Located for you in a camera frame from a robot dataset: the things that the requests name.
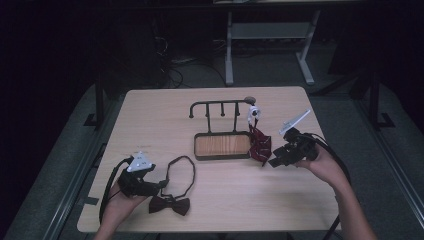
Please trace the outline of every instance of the black bow tie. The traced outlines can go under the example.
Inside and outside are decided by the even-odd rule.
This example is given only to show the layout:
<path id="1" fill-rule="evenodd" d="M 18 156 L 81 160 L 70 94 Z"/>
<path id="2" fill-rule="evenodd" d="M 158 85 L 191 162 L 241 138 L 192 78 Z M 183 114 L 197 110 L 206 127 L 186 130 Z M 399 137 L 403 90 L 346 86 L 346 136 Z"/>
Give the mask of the black bow tie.
<path id="1" fill-rule="evenodd" d="M 188 209 L 190 209 L 190 199 L 184 198 L 175 200 L 173 198 L 163 199 L 158 196 L 153 196 L 149 203 L 149 213 L 159 212 L 168 207 L 172 208 L 174 212 L 185 216 Z"/>

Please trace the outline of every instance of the wooden table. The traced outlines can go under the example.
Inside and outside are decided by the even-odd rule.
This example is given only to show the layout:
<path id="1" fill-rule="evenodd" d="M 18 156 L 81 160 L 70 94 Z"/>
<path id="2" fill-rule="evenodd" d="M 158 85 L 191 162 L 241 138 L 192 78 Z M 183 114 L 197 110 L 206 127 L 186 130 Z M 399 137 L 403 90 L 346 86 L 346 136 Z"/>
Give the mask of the wooden table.
<path id="1" fill-rule="evenodd" d="M 78 222 L 82 232 L 96 232 L 98 213 L 105 185 L 112 169 L 124 158 L 143 151 L 156 164 L 145 180 L 159 182 L 168 163 L 181 155 L 196 165 L 196 181 L 187 197 L 191 208 L 186 216 L 171 209 L 149 214 L 150 198 L 138 206 L 119 227 L 128 232 L 232 232 L 327 230 L 338 215 L 334 192 L 329 185 L 305 169 L 293 166 L 272 168 L 253 159 L 197 161 L 194 135 L 207 132 L 204 107 L 189 108 L 197 101 L 256 98 L 261 109 L 258 128 L 272 136 L 276 149 L 286 142 L 279 135 L 282 123 L 311 109 L 297 129 L 322 136 L 315 113 L 304 89 L 300 87 L 209 88 L 133 90 L 128 92 L 116 121 L 103 159 L 89 192 L 100 199 L 97 205 L 85 204 Z M 240 105 L 238 131 L 248 131 L 249 105 Z M 231 131 L 233 107 L 211 106 L 213 132 Z M 191 182 L 189 162 L 172 165 L 165 193 L 182 194 Z"/>

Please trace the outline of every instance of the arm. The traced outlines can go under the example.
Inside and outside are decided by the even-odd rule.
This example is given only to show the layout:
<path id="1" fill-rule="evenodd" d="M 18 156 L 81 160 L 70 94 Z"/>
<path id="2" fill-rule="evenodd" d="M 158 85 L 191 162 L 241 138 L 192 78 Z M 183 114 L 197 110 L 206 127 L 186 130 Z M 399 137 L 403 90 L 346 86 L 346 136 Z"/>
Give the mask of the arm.
<path id="1" fill-rule="evenodd" d="M 348 240 L 377 239 L 343 171 L 333 157 L 317 144 L 318 157 L 314 161 L 302 160 L 294 165 L 310 170 L 328 183 L 336 194 L 342 231 Z"/>
<path id="2" fill-rule="evenodd" d="M 142 203 L 147 197 L 134 196 L 127 198 L 120 192 L 119 185 L 115 183 L 109 191 L 109 203 L 103 214 L 102 224 L 94 237 L 95 240 L 112 239 L 118 226 Z"/>

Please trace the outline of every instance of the table leg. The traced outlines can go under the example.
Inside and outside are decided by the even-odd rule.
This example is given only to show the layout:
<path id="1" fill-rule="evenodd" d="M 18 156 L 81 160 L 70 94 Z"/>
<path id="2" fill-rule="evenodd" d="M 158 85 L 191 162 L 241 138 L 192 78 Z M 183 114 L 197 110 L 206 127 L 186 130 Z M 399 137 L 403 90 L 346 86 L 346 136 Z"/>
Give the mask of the table leg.
<path id="1" fill-rule="evenodd" d="M 233 62 L 231 59 L 231 39 L 232 39 L 232 13 L 228 13 L 228 24 L 227 24 L 227 54 L 225 56 L 225 84 L 232 86 L 233 80 Z"/>
<path id="2" fill-rule="evenodd" d="M 302 70 L 303 76 L 308 85 L 315 84 L 315 81 L 312 78 L 311 71 L 309 70 L 308 64 L 306 63 L 306 55 L 308 54 L 320 13 L 320 10 L 315 11 L 314 16 L 312 17 L 311 24 L 308 28 L 308 32 L 306 33 L 305 46 L 303 47 L 301 52 L 296 53 L 297 61 L 299 62 L 300 69 Z"/>

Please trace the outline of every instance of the dark red cloth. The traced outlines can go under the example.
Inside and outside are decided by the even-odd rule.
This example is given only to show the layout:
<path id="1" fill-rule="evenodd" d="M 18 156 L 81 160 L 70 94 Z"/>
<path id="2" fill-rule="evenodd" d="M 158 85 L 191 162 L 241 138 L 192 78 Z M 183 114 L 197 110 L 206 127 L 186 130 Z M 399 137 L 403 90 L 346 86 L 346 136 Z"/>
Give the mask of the dark red cloth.
<path id="1" fill-rule="evenodd" d="M 185 216 L 190 209 L 190 199 L 171 200 L 153 196 L 149 203 L 149 213 L 159 212 L 164 208 L 172 208 L 174 212 Z"/>
<path id="2" fill-rule="evenodd" d="M 257 120 L 255 126 L 249 124 L 249 130 L 251 133 L 249 149 L 249 155 L 251 158 L 262 162 L 263 164 L 271 157 L 271 136 L 266 136 L 259 129 L 256 128 Z"/>

